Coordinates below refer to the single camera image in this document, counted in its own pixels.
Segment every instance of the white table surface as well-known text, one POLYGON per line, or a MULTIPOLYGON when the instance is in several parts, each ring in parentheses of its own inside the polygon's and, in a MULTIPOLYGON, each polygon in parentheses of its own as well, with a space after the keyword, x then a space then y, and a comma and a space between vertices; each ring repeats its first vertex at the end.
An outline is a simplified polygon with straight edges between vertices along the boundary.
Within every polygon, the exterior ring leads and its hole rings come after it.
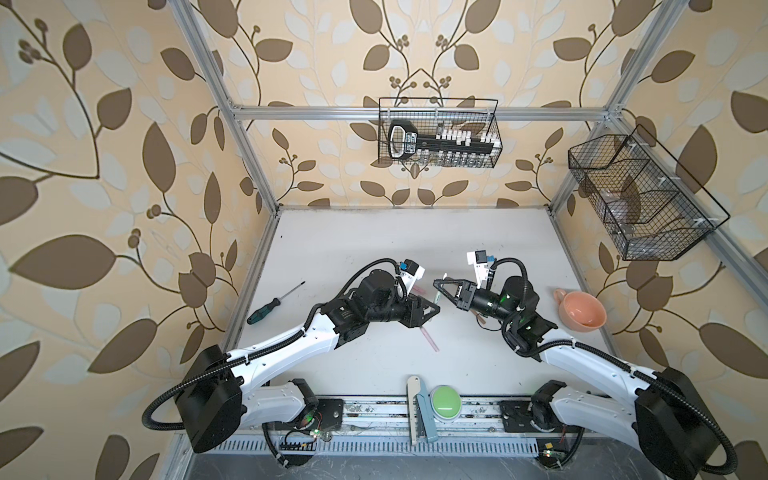
MULTIPOLYGON (((314 303, 331 300, 359 268, 383 257, 408 258, 423 266, 426 273, 416 286, 432 301, 432 281, 443 273, 475 280, 466 259, 473 250, 522 260, 541 297, 537 311, 562 328, 552 292, 579 286, 545 210, 287 210, 249 314, 300 281, 306 283, 267 318, 245 325, 238 346, 251 346, 303 323, 314 303)), ((392 269, 390 264, 382 268, 392 269)), ((519 275, 515 265, 501 266, 493 290, 498 292, 511 275, 519 275)), ((425 324, 439 353, 419 329, 371 323, 364 336, 308 359, 277 376, 273 385, 304 378, 318 395, 404 395, 406 379, 419 375, 428 389, 446 384, 473 396, 531 394, 550 379, 590 389, 560 369, 516 356, 499 332, 481 329, 474 315, 445 298, 439 305, 441 312, 425 324)), ((490 319, 486 326, 495 324, 490 319)), ((574 336, 607 350, 599 331, 574 336)))

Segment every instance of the black wire basket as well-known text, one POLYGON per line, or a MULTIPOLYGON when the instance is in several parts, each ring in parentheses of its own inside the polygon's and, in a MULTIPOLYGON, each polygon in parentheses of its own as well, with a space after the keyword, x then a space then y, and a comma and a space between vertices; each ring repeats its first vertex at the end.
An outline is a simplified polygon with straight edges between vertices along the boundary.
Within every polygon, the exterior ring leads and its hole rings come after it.
POLYGON ((485 98, 381 97, 379 162, 493 168, 504 148, 497 106, 485 98))
POLYGON ((730 214, 642 125, 568 150, 568 168, 611 235, 623 260, 676 260, 730 214), (674 172, 651 156, 666 154, 674 172), (705 213, 702 203, 710 204, 705 213))

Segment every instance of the gray floor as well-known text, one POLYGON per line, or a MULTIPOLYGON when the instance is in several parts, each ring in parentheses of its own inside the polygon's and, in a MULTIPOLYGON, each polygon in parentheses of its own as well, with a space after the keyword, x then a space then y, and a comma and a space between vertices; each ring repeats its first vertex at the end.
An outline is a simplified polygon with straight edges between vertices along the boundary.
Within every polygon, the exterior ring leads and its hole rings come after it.
POLYGON ((570 465, 561 472, 546 471, 528 458, 363 457, 319 456, 288 470, 268 455, 195 455, 186 480, 648 480, 659 478, 642 453, 623 443, 584 440, 570 465))

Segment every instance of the green push button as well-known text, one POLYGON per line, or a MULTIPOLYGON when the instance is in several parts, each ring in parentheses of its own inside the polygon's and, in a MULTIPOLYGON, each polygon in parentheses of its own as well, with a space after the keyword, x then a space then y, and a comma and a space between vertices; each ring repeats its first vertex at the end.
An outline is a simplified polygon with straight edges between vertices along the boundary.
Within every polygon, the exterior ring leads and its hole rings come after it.
POLYGON ((462 410, 462 397, 449 386, 440 385, 429 396, 432 410, 441 420, 453 420, 462 410))

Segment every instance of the pink cup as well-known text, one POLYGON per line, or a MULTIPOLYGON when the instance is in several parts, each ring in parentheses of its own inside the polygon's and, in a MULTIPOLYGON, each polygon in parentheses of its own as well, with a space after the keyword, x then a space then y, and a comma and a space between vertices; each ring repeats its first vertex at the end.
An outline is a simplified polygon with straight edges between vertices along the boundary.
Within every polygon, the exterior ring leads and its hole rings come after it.
POLYGON ((566 293, 558 288, 554 291, 554 300, 560 304, 560 320, 563 325, 575 332, 591 332, 605 325, 605 307, 589 293, 566 293))

